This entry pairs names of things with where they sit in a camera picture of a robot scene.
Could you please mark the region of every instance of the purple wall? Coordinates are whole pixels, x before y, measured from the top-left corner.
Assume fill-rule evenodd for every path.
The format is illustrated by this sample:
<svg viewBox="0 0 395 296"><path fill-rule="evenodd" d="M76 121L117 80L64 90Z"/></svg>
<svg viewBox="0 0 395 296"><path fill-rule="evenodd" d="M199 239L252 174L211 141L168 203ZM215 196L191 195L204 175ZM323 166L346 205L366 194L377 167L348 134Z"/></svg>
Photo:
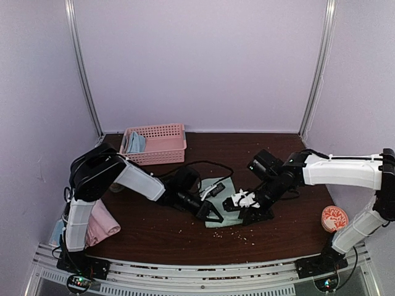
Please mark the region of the purple wall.
<svg viewBox="0 0 395 296"><path fill-rule="evenodd" d="M75 1L105 131L297 132L325 0Z"/></svg>
<svg viewBox="0 0 395 296"><path fill-rule="evenodd" d="M64 205L70 162L96 136L63 1L1 1L0 291L20 295Z"/></svg>
<svg viewBox="0 0 395 296"><path fill-rule="evenodd" d="M341 155L395 149L395 2L342 0L322 93L306 143ZM330 186L336 204L359 212L372 191ZM367 240L385 288L395 291L395 225Z"/></svg>

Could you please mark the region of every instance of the white robotic arm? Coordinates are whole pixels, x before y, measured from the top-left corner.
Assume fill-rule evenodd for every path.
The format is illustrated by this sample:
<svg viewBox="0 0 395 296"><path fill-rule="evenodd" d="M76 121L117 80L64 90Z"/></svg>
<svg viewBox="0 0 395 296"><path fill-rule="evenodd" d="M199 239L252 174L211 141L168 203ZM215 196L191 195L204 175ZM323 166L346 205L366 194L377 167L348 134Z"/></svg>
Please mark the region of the white robotic arm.
<svg viewBox="0 0 395 296"><path fill-rule="evenodd" d="M70 194L66 197L67 206L63 214L65 228L60 238L62 255L58 268L81 272L82 269L93 268L93 265L101 265L84 256L85 236L92 208L113 183L158 204L191 212L200 220L221 223L223 217L211 202L201 200L199 194L190 193L199 178L197 171L184 166L174 176L160 180L118 154L108 144L101 144L77 158L70 167Z"/></svg>
<svg viewBox="0 0 395 296"><path fill-rule="evenodd" d="M263 150L248 167L262 180L253 192L254 198L247 205L244 203L244 207L239 206L240 200L235 202L232 198L223 203L226 210L240 210L239 218L244 225L272 218L268 215L270 207L285 192L299 186L341 184L376 190L376 198L348 226L331 237L320 256L296 262L300 278L323 270L332 271L358 242L385 223L395 221L395 152L392 149L361 157L334 157L306 149L291 154L285 162Z"/></svg>
<svg viewBox="0 0 395 296"><path fill-rule="evenodd" d="M137 166L122 159L125 168L115 179L115 183L130 188L147 199L156 202L165 192L164 184ZM70 197L70 211L68 214L65 241L69 252L79 252L85 249L85 236L88 228L89 217L96 201L86 202Z"/></svg>

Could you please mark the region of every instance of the aluminum frame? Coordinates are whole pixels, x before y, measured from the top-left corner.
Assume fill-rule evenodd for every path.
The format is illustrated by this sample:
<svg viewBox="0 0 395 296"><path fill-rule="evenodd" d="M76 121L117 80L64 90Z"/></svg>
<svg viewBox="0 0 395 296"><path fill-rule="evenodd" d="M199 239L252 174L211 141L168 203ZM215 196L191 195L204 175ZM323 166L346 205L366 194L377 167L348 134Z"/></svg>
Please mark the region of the aluminum frame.
<svg viewBox="0 0 395 296"><path fill-rule="evenodd" d="M78 76L80 77L84 98L88 106L88 111L93 121L96 134L98 138L100 138L103 136L103 130L99 122L98 113L94 106L91 89L88 83L88 76L86 74L86 69L82 58L80 37L78 35L77 20L74 11L74 0L65 0L65 8L66 8L67 21L69 23L69 28L70 28L70 34L72 35L75 58L77 60Z"/></svg>
<svg viewBox="0 0 395 296"><path fill-rule="evenodd" d="M49 245L38 246L31 267L31 276L28 284L25 285L24 296L36 296L40 279L65 284L69 273L56 268L57 260L52 257L51 251L52 247ZM359 266L364 272L369 295L381 296L378 284L374 280L375 272L365 244L359 244L357 252ZM349 252L346 258L349 266L342 271L353 268L356 258L354 251ZM295 296L295 284L313 280L312 277L298 278L295 260L297 258L264 263L188 266L155 265L110 259L107 280L97 280L96 285L92 286L89 291L106 296L192 296L196 294L201 296L270 296L275 295L275 291L278 295Z"/></svg>
<svg viewBox="0 0 395 296"><path fill-rule="evenodd" d="M310 89L309 100L307 101L306 110L304 112L301 127L299 129L299 135L301 138L306 136L307 129L312 120L314 114L314 108L317 103L317 99L320 94L322 75L325 68L326 61L328 59L329 48L331 38L333 36L334 24L335 24L335 13L336 13L336 0L327 0L326 2L326 15L323 25L320 52L318 54L317 66L315 68L313 83Z"/></svg>

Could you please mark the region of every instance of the wooden table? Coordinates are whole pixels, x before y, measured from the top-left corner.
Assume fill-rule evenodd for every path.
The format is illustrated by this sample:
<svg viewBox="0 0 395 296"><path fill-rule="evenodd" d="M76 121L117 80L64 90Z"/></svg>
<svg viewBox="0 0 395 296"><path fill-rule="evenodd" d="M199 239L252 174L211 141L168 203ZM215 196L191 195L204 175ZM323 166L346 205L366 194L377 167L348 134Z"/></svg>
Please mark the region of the wooden table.
<svg viewBox="0 0 395 296"><path fill-rule="evenodd" d="M105 142L119 148L122 135ZM232 167L236 190L260 181L246 166L261 149L286 160L304 148L296 134L187 133L185 162L211 160ZM146 166L156 174L180 164ZM202 178L227 174L221 168L195 165ZM325 186L302 187L296 200L279 201L275 218L250 226L207 229L189 213L162 207L125 189L106 192L103 201L122 230L87 254L116 260L174 265L209 265L269 261L319 253L328 238L320 224L321 212L333 201Z"/></svg>

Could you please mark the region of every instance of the pink basket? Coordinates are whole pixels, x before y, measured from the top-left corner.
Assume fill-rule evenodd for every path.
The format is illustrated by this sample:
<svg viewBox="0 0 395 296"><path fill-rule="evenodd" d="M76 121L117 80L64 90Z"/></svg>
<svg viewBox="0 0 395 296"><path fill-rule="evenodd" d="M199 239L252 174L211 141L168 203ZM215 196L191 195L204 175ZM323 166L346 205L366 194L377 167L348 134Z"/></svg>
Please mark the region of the pink basket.
<svg viewBox="0 0 395 296"><path fill-rule="evenodd" d="M142 153L126 153L130 134L136 131L146 138L146 148ZM180 123L151 125L128 128L123 134L119 153L129 157L139 165L184 162L186 149L185 127Z"/></svg>

